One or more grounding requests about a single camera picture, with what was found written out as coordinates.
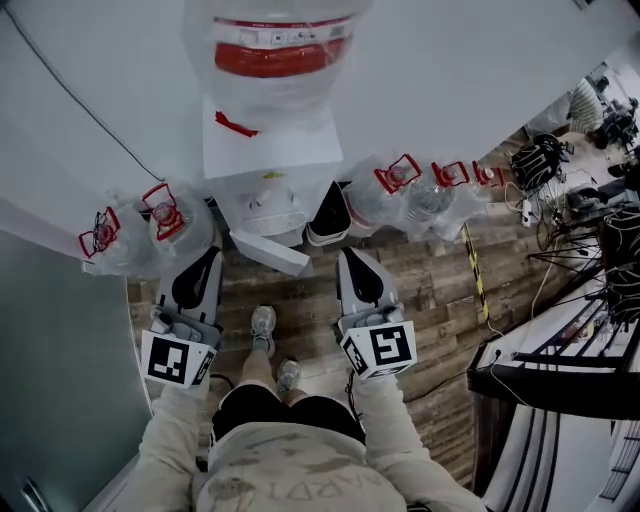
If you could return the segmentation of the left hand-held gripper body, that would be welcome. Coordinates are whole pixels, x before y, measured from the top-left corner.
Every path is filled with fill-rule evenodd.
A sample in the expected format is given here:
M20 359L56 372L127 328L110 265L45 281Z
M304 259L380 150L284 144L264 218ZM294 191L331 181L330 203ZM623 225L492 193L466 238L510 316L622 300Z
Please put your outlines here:
M222 343L223 328L155 306L142 331L142 376L181 389L201 387Z

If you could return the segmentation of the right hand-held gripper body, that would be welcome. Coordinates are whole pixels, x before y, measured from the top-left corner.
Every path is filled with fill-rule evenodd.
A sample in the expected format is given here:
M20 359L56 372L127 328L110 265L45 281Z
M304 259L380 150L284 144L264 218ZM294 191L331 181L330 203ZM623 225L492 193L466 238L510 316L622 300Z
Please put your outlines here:
M417 363L415 327L402 303L352 303L341 309L337 343L359 379L398 374Z

